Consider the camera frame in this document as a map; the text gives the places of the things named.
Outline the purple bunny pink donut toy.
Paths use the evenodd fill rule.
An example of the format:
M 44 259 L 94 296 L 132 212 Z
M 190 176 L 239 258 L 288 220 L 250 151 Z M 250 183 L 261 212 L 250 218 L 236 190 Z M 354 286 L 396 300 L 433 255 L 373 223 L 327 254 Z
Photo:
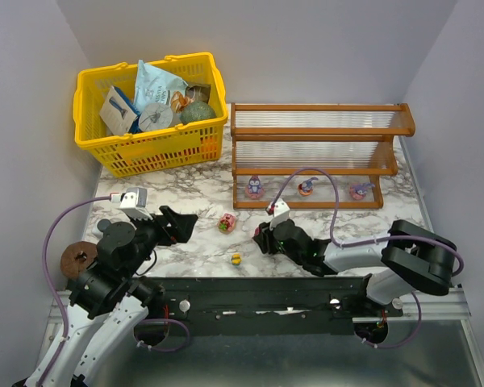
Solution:
M 245 188 L 246 196 L 250 199 L 256 200 L 261 198 L 264 193 L 265 190 L 260 178 L 257 175 L 251 176 Z

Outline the purple bunny orange basket toy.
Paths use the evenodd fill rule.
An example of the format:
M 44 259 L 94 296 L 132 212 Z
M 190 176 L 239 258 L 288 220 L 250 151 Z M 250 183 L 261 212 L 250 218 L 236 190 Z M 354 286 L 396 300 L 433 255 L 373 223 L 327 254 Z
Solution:
M 318 177 L 310 177 L 310 178 L 306 179 L 305 181 L 302 181 L 298 185 L 298 192 L 303 197 L 310 196 L 313 193 L 314 182 L 318 181 L 318 180 L 319 180 Z

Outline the purple bunny pink cup toy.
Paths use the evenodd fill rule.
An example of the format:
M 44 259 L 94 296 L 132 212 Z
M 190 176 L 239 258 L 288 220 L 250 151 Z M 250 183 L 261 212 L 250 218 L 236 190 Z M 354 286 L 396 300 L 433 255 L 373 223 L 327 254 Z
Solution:
M 367 196 L 368 192 L 374 187 L 375 184 L 370 182 L 352 184 L 349 186 L 349 194 L 354 200 L 360 201 L 363 200 Z

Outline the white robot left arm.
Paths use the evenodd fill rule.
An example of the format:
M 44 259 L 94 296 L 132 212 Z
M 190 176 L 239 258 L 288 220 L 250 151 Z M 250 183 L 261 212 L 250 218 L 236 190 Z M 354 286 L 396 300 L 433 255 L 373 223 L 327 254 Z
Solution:
M 91 386 L 103 361 L 150 310 L 165 312 L 164 289 L 136 272 L 155 248 L 188 242 L 198 216 L 159 210 L 126 222 L 98 221 L 96 258 L 75 280 L 44 358 L 19 386 Z

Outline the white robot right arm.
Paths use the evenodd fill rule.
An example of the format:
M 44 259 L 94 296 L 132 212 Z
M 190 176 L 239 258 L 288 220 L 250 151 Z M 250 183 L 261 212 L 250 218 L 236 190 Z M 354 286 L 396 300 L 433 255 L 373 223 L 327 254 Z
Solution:
M 262 253 L 287 256 L 317 277 L 383 267 L 365 281 L 365 296 L 379 305 L 415 290 L 447 295 L 457 275 L 454 263 L 462 262 L 454 243 L 407 220 L 393 222 L 387 234 L 374 239 L 337 243 L 314 239 L 289 219 L 275 227 L 261 223 L 252 240 Z

